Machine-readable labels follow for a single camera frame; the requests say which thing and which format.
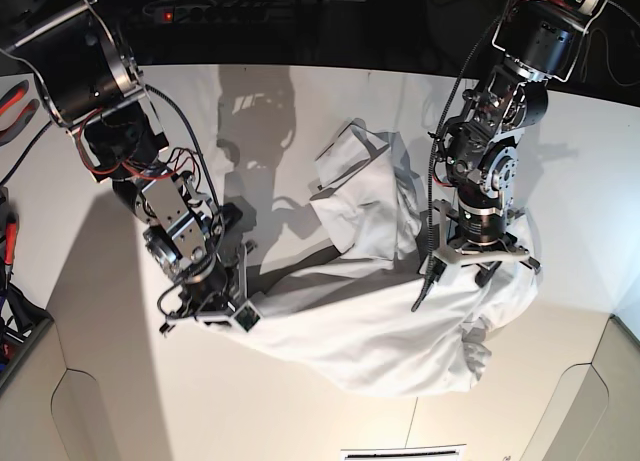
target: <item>black background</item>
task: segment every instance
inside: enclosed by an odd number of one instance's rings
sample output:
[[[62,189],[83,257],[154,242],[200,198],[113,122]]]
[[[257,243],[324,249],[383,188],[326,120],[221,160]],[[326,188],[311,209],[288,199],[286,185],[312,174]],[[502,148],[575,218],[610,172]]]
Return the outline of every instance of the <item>black background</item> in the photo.
[[[368,0],[364,3],[313,0],[216,0],[230,19],[195,24],[177,19],[159,25],[142,14],[158,0],[100,0],[117,20],[141,65],[279,64],[362,68],[456,76],[471,47],[500,13],[505,0]],[[640,19],[638,0],[615,0]],[[206,0],[173,0],[178,8]],[[258,8],[262,21],[242,6]],[[640,79],[640,28],[608,6],[594,27],[609,36],[611,67],[622,82]],[[589,75],[579,69],[569,83],[551,89],[640,106],[640,84],[617,86],[605,64],[602,35],[593,37]],[[486,45],[467,76],[478,78],[497,59]]]

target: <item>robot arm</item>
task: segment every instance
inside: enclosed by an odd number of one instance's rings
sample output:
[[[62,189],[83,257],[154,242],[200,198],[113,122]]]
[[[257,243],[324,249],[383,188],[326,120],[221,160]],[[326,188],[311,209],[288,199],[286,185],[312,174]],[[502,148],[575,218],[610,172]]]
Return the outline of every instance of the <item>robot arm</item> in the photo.
[[[584,36],[606,2],[507,1],[493,38],[494,47],[504,53],[501,61],[475,89],[464,92],[460,115],[449,118],[434,136],[435,163],[445,165],[448,186],[457,190],[458,209],[445,201],[434,203],[440,211],[440,243],[414,310],[435,281],[451,282],[462,266],[480,267],[479,286],[502,262],[540,269],[507,233],[518,168],[516,148],[524,128],[546,113],[547,81],[569,78]],[[457,223],[452,239],[444,228],[447,218]]]
[[[260,316],[246,298],[246,247],[233,247],[226,256],[221,250],[225,232],[242,213],[218,204],[180,108],[145,85],[126,42],[102,17],[96,0],[15,3],[0,14],[0,25],[9,26],[3,51],[34,72],[51,119],[71,136],[94,179],[110,180],[119,199],[148,226],[147,250],[173,283],[158,301],[166,317],[160,331],[166,334],[189,319],[249,331]],[[175,148],[161,160],[169,143],[150,91],[178,111],[195,151]],[[198,190],[201,177],[210,194]],[[178,289],[181,305],[167,312],[162,301]]]

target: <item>crumpled fabric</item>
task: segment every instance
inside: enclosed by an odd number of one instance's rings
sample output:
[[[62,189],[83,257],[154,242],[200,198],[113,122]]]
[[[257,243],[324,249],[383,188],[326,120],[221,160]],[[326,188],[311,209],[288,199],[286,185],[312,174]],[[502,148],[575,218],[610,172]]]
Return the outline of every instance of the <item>crumpled fabric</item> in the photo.
[[[304,363],[340,388],[370,396],[469,391],[491,352],[486,334],[533,301],[534,273],[506,264],[484,287],[477,267],[422,287],[415,238],[421,223],[406,150],[397,134],[351,125],[316,160],[311,204],[341,256],[286,276],[252,301],[263,319],[249,332],[210,326],[234,341]],[[511,226],[533,253],[526,216]]]

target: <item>white tabletop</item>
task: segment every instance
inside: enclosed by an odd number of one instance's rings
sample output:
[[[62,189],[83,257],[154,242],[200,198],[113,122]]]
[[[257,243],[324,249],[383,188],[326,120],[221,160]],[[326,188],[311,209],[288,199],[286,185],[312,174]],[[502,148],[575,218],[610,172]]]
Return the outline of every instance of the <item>white tabletop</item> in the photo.
[[[424,183],[427,131],[452,85],[448,78],[348,69],[145,72],[188,115],[220,193],[242,195],[256,209],[251,237],[260,248],[250,262],[262,261],[263,270],[327,246],[307,206],[316,185],[312,162],[349,120],[361,118],[370,131],[400,131]],[[0,91],[15,81],[1,78]],[[156,106],[170,142],[188,145],[175,114]],[[459,107],[458,99],[452,113]],[[2,148],[0,173],[45,121],[41,110]],[[590,361],[608,313],[640,273],[638,132],[638,109],[551,93],[547,116],[518,149],[517,198],[527,201],[538,235],[540,294],[489,341],[494,359],[472,393],[420,400],[410,446],[469,444],[467,459],[518,459],[562,372]],[[404,446],[413,399],[348,395],[302,366],[197,328],[162,339],[155,301],[169,283],[144,249],[144,226],[118,206],[107,184],[92,182],[73,143],[54,129],[8,187],[21,222],[14,281],[40,306],[55,287],[50,307],[67,364],[99,379],[124,459],[147,452],[144,440],[159,429],[174,459],[233,453],[241,461],[315,461],[338,459],[341,448]],[[156,392],[160,407],[145,414]],[[142,429],[145,423],[155,428]]]

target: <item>red pliers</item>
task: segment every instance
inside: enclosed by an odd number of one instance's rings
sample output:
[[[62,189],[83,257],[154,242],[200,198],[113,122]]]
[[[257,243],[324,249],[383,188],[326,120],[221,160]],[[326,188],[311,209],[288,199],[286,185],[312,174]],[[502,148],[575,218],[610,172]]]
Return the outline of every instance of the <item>red pliers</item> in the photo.
[[[13,215],[7,218],[7,226],[5,227],[5,251],[4,251],[4,289],[5,293],[9,291],[9,283],[11,282],[11,274],[13,270],[13,257],[16,252],[16,241],[18,239],[18,222]]]
[[[2,116],[11,106],[25,97],[29,91],[29,81],[26,79],[19,82],[0,99],[0,116]],[[0,130],[0,146],[10,143],[26,128],[33,116],[38,111],[40,102],[32,99],[29,104],[18,115],[18,119],[5,130]]]

